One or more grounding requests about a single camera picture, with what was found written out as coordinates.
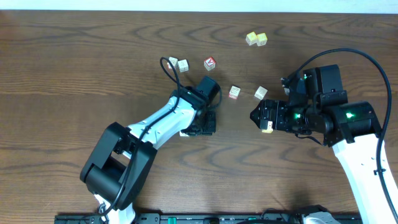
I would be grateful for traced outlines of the plain cream wooden block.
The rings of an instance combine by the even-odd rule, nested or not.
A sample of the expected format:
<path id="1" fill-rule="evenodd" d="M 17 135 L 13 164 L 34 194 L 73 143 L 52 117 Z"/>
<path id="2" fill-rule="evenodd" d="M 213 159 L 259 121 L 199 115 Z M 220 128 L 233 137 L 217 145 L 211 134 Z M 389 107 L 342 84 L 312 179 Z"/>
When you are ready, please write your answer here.
<path id="1" fill-rule="evenodd" d="M 264 88 L 263 86 L 259 86 L 258 89 L 256 90 L 254 96 L 257 99 L 263 100 L 265 95 L 267 94 L 268 89 Z"/>

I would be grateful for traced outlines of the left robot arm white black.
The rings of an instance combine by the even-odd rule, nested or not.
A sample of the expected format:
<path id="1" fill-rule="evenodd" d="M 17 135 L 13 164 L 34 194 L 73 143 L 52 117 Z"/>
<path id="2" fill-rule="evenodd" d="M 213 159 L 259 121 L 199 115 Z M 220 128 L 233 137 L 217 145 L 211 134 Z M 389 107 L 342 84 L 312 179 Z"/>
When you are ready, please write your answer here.
<path id="1" fill-rule="evenodd" d="M 127 127 L 114 122 L 104 130 L 80 173 L 80 180 L 99 201 L 101 223 L 132 223 L 136 216 L 132 204 L 159 148 L 173 135 L 215 132 L 211 102 L 219 93 L 218 87 L 181 88 L 148 118 Z"/>

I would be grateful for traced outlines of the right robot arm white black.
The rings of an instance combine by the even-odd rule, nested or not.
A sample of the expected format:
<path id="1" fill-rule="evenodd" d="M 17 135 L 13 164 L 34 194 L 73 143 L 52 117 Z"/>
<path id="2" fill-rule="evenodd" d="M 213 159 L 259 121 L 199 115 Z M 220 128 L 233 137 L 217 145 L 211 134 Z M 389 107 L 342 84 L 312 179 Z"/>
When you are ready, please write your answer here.
<path id="1" fill-rule="evenodd" d="M 367 101 L 350 103 L 337 65 L 310 68 L 284 80 L 288 101 L 261 100 L 250 119 L 265 133 L 323 135 L 349 180 L 363 223 L 395 223 L 377 174 L 381 125 Z"/>

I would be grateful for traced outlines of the yellow edged bug block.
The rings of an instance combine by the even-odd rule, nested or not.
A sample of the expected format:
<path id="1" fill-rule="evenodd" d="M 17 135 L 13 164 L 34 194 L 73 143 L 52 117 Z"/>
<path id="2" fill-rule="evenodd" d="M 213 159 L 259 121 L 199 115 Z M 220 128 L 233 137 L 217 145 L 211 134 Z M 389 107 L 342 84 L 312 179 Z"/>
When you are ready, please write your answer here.
<path id="1" fill-rule="evenodd" d="M 182 131 L 180 131 L 180 132 L 179 132 L 179 135 L 180 135 L 181 137 L 189 137 L 189 135 L 188 135 L 188 134 L 186 134 L 186 133 L 183 133 Z"/>

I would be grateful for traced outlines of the yellow face wooden block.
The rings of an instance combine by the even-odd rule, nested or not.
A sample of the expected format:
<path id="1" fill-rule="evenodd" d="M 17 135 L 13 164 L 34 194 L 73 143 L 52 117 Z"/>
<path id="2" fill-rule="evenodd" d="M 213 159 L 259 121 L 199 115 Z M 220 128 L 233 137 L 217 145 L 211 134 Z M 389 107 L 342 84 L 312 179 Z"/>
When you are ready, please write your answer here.
<path id="1" fill-rule="evenodd" d="M 273 122 L 269 120 L 261 121 L 260 129 L 263 133 L 272 133 L 273 132 Z"/>

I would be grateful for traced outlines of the red spiral wooden block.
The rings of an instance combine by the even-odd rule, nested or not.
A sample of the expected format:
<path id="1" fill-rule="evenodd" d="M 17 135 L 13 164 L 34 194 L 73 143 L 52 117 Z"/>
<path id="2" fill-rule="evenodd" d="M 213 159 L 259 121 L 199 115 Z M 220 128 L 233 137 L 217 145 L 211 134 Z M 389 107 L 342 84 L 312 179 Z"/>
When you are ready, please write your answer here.
<path id="1" fill-rule="evenodd" d="M 240 94 L 240 91 L 241 91 L 241 89 L 239 87 L 232 85 L 231 89 L 229 91 L 229 97 L 237 100 L 238 96 Z"/>

